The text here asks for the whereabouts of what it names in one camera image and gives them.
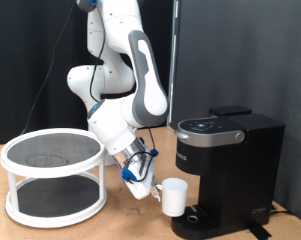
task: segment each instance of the wire mesh stand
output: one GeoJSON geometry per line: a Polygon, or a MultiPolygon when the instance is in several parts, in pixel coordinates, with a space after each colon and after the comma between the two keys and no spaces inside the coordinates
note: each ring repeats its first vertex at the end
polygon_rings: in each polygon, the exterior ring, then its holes
{"type": "Polygon", "coordinates": [[[57,228],[84,221],[107,200],[105,147],[76,129],[28,133],[8,142],[1,164],[8,171],[9,216],[23,225],[57,228]],[[85,172],[99,166],[99,177],[85,172]],[[16,175],[25,176],[16,182],[16,175]]]}

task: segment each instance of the cable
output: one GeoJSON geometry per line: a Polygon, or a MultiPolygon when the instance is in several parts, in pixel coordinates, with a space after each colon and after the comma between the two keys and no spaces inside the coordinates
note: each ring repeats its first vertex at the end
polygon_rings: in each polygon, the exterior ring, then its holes
{"type": "Polygon", "coordinates": [[[106,42],[106,28],[104,27],[104,22],[103,22],[103,19],[102,19],[102,16],[101,16],[101,12],[100,12],[100,9],[98,7],[98,5],[96,5],[96,8],[99,12],[99,16],[100,16],[100,20],[101,20],[101,23],[102,23],[102,28],[103,28],[103,43],[102,43],[102,48],[101,48],[101,51],[99,53],[99,57],[96,61],[96,64],[94,66],[94,70],[93,70],[93,74],[92,74],[92,78],[91,78],[91,83],[90,83],[90,96],[93,100],[95,100],[96,102],[99,102],[97,99],[94,98],[94,96],[92,95],[92,84],[93,84],[93,80],[94,80],[94,75],[96,73],[96,69],[97,69],[97,66],[98,66],[98,62],[100,60],[100,57],[103,53],[103,49],[104,49],[104,45],[105,45],[105,42],[106,42]]]}
{"type": "Polygon", "coordinates": [[[152,140],[152,144],[153,144],[153,149],[156,149],[156,144],[154,143],[154,140],[153,140],[153,136],[152,136],[152,132],[151,132],[150,127],[148,127],[148,130],[149,130],[149,133],[150,133],[150,136],[151,136],[151,140],[152,140]]]}
{"type": "Polygon", "coordinates": [[[132,183],[132,182],[142,182],[143,180],[145,180],[145,179],[146,179],[146,177],[147,177],[147,175],[148,175],[149,168],[150,168],[150,165],[151,165],[152,159],[153,159],[153,157],[154,157],[154,155],[153,155],[153,154],[151,154],[151,153],[149,153],[149,152],[137,152],[137,153],[133,154],[133,155],[132,155],[132,156],[129,158],[129,160],[128,160],[128,163],[127,163],[127,165],[126,165],[126,166],[129,166],[128,164],[130,163],[131,159],[132,159],[132,158],[133,158],[135,155],[137,155],[137,154],[141,154],[141,153],[142,153],[142,156],[143,156],[144,154],[148,154],[148,155],[150,155],[150,156],[151,156],[151,159],[150,159],[150,161],[149,161],[149,164],[148,164],[148,167],[147,167],[146,174],[144,175],[144,177],[143,177],[142,179],[139,179],[139,180],[133,180],[131,177],[130,177],[130,178],[128,178],[128,181],[129,181],[130,183],[132,183]]]}
{"type": "Polygon", "coordinates": [[[291,215],[294,215],[292,212],[290,211],[273,211],[273,212],[270,212],[270,216],[273,216],[273,215],[276,215],[278,213],[286,213],[286,214],[291,214],[291,215]]]}
{"type": "Polygon", "coordinates": [[[20,133],[20,135],[25,134],[26,131],[27,131],[27,129],[28,129],[29,122],[30,122],[30,119],[31,119],[31,116],[32,116],[34,107],[35,107],[35,105],[37,104],[37,101],[38,101],[38,99],[39,99],[39,96],[40,96],[40,94],[41,94],[41,92],[42,92],[44,86],[46,85],[49,76],[50,76],[50,73],[51,73],[51,70],[52,70],[52,67],[53,67],[53,64],[54,64],[54,56],[55,56],[55,53],[56,53],[57,46],[58,46],[59,41],[60,41],[60,39],[61,39],[61,37],[62,37],[62,35],[63,35],[63,33],[64,33],[64,30],[66,29],[66,27],[67,27],[67,25],[68,25],[68,22],[69,22],[69,19],[70,19],[70,16],[71,16],[71,13],[72,13],[72,10],[73,10],[73,7],[74,7],[75,3],[76,3],[76,0],[73,1],[73,3],[72,3],[70,12],[68,13],[68,17],[67,17],[66,23],[65,23],[65,25],[64,25],[63,28],[62,28],[62,31],[61,31],[61,33],[60,33],[60,35],[59,35],[59,38],[58,38],[58,40],[57,40],[57,42],[56,42],[56,45],[54,46],[53,53],[52,53],[52,59],[51,59],[51,63],[50,63],[50,67],[49,67],[48,73],[47,73],[47,75],[46,75],[45,80],[43,81],[43,83],[42,83],[42,85],[41,85],[41,88],[40,88],[40,90],[39,90],[39,92],[38,92],[38,94],[37,94],[37,96],[36,96],[34,102],[33,102],[33,105],[32,105],[31,111],[30,111],[30,114],[29,114],[29,116],[28,116],[27,124],[26,124],[25,128],[23,129],[23,131],[20,133]]]}
{"type": "MultiPolygon", "coordinates": [[[[149,133],[150,133],[150,136],[151,136],[151,140],[152,140],[152,144],[153,144],[153,149],[156,149],[156,144],[154,143],[154,139],[153,139],[153,136],[152,136],[152,132],[151,132],[150,127],[148,127],[148,130],[149,130],[149,133]]],[[[132,183],[132,182],[142,182],[144,179],[146,179],[146,177],[147,177],[147,175],[148,175],[149,167],[150,167],[151,162],[152,162],[152,159],[153,159],[153,157],[155,156],[154,154],[149,153],[149,152],[138,152],[138,153],[135,153],[135,154],[133,154],[133,155],[129,158],[129,160],[127,161],[126,167],[129,166],[131,159],[132,159],[135,155],[140,154],[140,153],[150,155],[150,156],[151,156],[151,159],[150,159],[150,161],[149,161],[149,164],[148,164],[148,167],[147,167],[147,171],[146,171],[145,176],[144,176],[142,179],[140,179],[140,180],[133,180],[132,178],[128,178],[128,181],[129,181],[130,183],[132,183]]]]}

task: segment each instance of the white mug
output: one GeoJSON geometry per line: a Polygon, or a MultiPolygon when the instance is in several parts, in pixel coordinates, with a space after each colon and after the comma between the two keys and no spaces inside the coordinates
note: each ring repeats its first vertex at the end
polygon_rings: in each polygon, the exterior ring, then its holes
{"type": "Polygon", "coordinates": [[[182,216],[186,207],[188,183],[180,178],[167,178],[162,185],[162,212],[170,217],[182,216]]]}

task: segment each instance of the table surface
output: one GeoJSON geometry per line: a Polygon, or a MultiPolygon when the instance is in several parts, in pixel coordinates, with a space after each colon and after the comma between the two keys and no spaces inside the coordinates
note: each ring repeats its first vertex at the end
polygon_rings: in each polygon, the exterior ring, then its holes
{"type": "MultiPolygon", "coordinates": [[[[178,177],[189,184],[187,205],[197,204],[199,177],[186,174],[175,166],[177,138],[170,127],[152,129],[156,147],[160,152],[156,158],[155,176],[158,182],[169,177],[178,177]]],[[[138,130],[147,146],[152,147],[148,130],[138,130]]],[[[90,170],[98,175],[98,168],[90,170]]],[[[157,199],[148,196],[143,200],[135,199],[125,186],[117,166],[106,167],[106,188],[108,200],[103,209],[90,219],[73,226],[58,229],[36,229],[22,226],[6,214],[5,201],[9,192],[8,174],[0,164],[0,239],[180,239],[171,230],[171,218],[161,211],[157,199]]],[[[277,210],[284,210],[273,203],[277,210]]],[[[301,239],[301,220],[293,215],[277,214],[270,217],[264,226],[272,238],[301,239]]],[[[256,240],[248,230],[236,232],[214,239],[256,240]]]]}

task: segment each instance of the black coffee machine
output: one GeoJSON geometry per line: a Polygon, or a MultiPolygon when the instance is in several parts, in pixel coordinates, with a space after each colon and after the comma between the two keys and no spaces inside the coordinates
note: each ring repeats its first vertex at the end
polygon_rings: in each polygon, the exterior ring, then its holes
{"type": "Polygon", "coordinates": [[[271,235],[269,222],[284,124],[250,109],[211,108],[211,118],[179,123],[177,167],[200,175],[198,205],[172,218],[185,239],[208,239],[250,229],[271,235]]]}

